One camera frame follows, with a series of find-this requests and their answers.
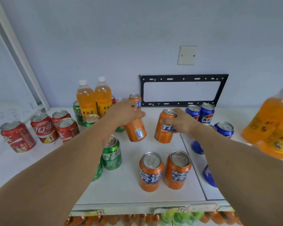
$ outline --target black metal bracket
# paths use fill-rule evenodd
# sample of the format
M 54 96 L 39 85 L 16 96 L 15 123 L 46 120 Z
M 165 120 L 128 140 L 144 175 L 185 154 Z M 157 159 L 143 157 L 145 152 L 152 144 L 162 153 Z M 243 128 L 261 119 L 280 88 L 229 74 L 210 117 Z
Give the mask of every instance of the black metal bracket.
M 186 75 L 140 75 L 141 82 L 141 106 L 142 107 L 187 107 L 190 104 L 201 105 L 210 103 L 217 105 L 223 87 L 228 78 L 228 74 L 186 74 Z M 178 101 L 178 102 L 145 102 L 144 101 L 144 83 L 147 82 L 216 82 L 220 85 L 213 101 Z

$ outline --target blue soda can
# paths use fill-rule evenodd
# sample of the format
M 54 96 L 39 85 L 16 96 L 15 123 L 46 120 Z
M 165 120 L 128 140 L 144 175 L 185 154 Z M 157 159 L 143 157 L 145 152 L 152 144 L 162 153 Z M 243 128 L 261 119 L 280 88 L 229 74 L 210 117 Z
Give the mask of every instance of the blue soda can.
M 188 107 L 186 108 L 186 113 L 193 117 L 195 120 L 198 120 L 200 115 L 200 108 L 196 105 L 188 105 Z
M 211 186 L 217 187 L 217 185 L 216 185 L 216 183 L 215 183 L 215 181 L 212 177 L 210 168 L 208 167 L 208 164 L 204 168 L 202 175 L 203 175 L 203 177 L 204 177 L 204 179 L 206 180 L 207 183 L 209 183 Z
M 228 122 L 218 122 L 214 127 L 217 129 L 218 133 L 225 137 L 232 138 L 232 135 L 234 134 L 234 126 Z
M 215 131 L 217 131 L 217 129 L 211 125 L 211 124 L 204 124 L 204 125 L 207 125 L 208 127 L 214 129 Z M 198 143 L 198 141 L 194 140 L 191 144 L 191 147 L 192 147 L 192 150 L 194 152 L 196 152 L 197 154 L 201 154 L 201 155 L 204 155 L 204 151 L 203 149 L 201 148 L 200 144 Z
M 200 123 L 211 123 L 211 119 L 214 116 L 215 113 L 215 106 L 209 104 L 209 103 L 203 103 L 200 106 L 200 116 L 198 121 Z

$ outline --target orange soda can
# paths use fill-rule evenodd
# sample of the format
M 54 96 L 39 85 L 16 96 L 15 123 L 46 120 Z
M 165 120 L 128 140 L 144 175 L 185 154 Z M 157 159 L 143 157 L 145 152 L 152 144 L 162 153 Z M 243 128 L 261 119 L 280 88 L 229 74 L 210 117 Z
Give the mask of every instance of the orange soda can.
M 169 154 L 166 162 L 166 174 L 164 182 L 173 190 L 183 187 L 192 164 L 190 157 L 182 151 L 174 151 Z
M 159 154 L 155 152 L 145 153 L 139 161 L 139 185 L 147 192 L 158 189 L 164 164 Z
M 138 93 L 132 93 L 129 95 L 129 100 L 135 101 L 136 108 L 142 109 L 142 98 Z
M 164 109 L 159 115 L 159 119 L 156 126 L 154 138 L 161 143 L 170 143 L 175 128 L 172 125 L 162 125 L 160 120 L 163 118 L 175 118 L 177 113 L 170 109 Z
M 135 121 L 125 125 L 124 127 L 131 142 L 141 141 L 147 136 L 147 132 L 144 128 L 144 124 L 141 118 L 136 119 Z

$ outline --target coca-cola can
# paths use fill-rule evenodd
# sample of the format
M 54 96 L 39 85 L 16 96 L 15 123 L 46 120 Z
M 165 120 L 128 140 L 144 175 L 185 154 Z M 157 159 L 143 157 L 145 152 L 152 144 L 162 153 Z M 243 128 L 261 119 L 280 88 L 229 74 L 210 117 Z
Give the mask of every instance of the coca-cola can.
M 51 117 L 46 113 L 34 115 L 30 118 L 30 125 L 42 143 L 51 143 L 59 138 Z
M 11 121 L 0 126 L 0 134 L 16 153 L 29 151 L 36 144 L 26 125 L 21 121 Z
M 71 118 L 71 115 L 66 110 L 60 110 L 54 112 L 51 117 L 53 119 L 53 125 L 55 128 L 57 128 L 59 121 L 63 120 L 64 118 Z
M 63 143 L 71 140 L 80 133 L 77 122 L 72 118 L 64 118 L 57 125 L 57 131 L 63 140 Z

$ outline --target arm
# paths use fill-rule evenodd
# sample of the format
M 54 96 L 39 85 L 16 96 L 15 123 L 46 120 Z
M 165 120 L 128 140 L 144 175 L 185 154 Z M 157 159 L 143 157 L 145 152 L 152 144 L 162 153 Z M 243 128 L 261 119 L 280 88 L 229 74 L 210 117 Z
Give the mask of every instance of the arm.
M 111 134 L 145 115 L 132 105 L 115 104 L 94 125 L 2 186 L 0 225 L 62 225 L 92 181 Z
M 283 225 L 283 161 L 202 125 L 181 109 L 162 120 L 197 140 L 220 192 L 245 225 Z

